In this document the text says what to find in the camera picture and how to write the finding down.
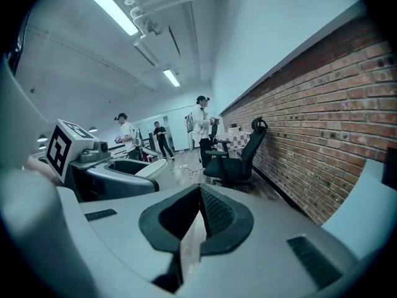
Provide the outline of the black office chair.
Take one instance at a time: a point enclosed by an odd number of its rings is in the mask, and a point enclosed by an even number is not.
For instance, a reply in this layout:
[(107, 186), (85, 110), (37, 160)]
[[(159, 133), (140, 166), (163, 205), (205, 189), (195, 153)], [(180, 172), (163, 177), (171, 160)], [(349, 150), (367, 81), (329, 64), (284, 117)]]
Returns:
[(230, 140), (215, 139), (216, 144), (221, 144), (222, 150), (208, 150), (205, 152), (212, 159), (204, 169), (203, 174), (212, 178), (212, 184), (220, 184), (223, 187), (249, 186), (252, 175), (252, 162), (261, 145), (268, 125), (262, 117), (254, 119), (251, 123), (253, 129), (247, 144), (241, 152), (241, 158), (231, 158), (229, 151), (232, 150)]

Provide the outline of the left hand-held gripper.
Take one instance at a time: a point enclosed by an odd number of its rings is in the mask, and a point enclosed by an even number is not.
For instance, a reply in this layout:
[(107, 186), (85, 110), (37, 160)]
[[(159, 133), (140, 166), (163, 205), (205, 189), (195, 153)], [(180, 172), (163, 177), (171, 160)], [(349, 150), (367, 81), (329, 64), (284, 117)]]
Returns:
[(149, 163), (112, 158), (106, 141), (79, 125), (58, 119), (45, 160), (79, 202), (106, 201), (159, 192), (159, 184), (136, 174)]

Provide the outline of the person's left forearm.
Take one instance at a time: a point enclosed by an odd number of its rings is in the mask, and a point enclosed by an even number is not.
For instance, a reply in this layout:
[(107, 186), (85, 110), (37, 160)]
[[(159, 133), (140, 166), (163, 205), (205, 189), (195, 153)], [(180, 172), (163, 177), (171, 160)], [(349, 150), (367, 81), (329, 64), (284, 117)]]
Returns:
[(50, 166), (36, 158), (29, 157), (25, 167), (31, 171), (36, 171), (42, 174), (44, 177), (49, 179), (55, 186), (62, 186), (63, 183), (59, 180), (56, 173), (50, 168)]

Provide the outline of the checkered cloth table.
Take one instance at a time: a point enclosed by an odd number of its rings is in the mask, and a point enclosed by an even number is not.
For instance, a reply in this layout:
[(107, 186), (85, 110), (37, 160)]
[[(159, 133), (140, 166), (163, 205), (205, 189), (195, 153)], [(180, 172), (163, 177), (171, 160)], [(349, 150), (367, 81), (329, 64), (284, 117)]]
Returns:
[(226, 132), (216, 136), (215, 148), (218, 151), (227, 151), (229, 157), (237, 158), (238, 152), (248, 144), (251, 133), (245, 131)]

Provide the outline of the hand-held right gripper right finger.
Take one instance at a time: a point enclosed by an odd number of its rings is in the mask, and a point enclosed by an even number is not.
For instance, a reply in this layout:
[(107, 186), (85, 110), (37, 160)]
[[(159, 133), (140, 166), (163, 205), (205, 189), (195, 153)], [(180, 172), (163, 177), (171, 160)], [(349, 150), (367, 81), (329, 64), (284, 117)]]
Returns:
[(214, 190), (244, 204), (254, 217), (251, 233), (234, 251), (204, 256), (182, 286), (183, 298), (302, 298), (318, 290), (288, 244), (305, 237), (341, 273), (356, 257), (335, 237), (282, 201), (233, 189)]

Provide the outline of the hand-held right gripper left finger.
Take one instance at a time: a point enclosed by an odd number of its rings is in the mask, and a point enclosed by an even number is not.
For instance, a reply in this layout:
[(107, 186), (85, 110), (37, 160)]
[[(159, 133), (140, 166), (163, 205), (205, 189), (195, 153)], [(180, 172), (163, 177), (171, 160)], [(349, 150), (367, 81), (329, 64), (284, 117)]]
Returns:
[(155, 250), (139, 228), (141, 213), (173, 196), (171, 189), (138, 197), (79, 203), (58, 188), (66, 225), (98, 294), (181, 294), (199, 267), (203, 217), (197, 212), (176, 254)]

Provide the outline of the ceiling tube light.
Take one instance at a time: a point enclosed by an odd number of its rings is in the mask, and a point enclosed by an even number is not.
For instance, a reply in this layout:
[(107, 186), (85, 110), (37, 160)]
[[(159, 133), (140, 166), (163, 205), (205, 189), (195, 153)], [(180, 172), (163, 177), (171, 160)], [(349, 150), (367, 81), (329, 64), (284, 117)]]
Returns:
[(99, 5), (129, 36), (138, 33), (134, 23), (127, 17), (114, 0), (93, 0)]
[(178, 82), (178, 80), (176, 79), (176, 77), (174, 76), (174, 74), (172, 73), (172, 71), (170, 69), (164, 70), (163, 74), (171, 82), (171, 84), (174, 87), (179, 87), (180, 86), (180, 83)]

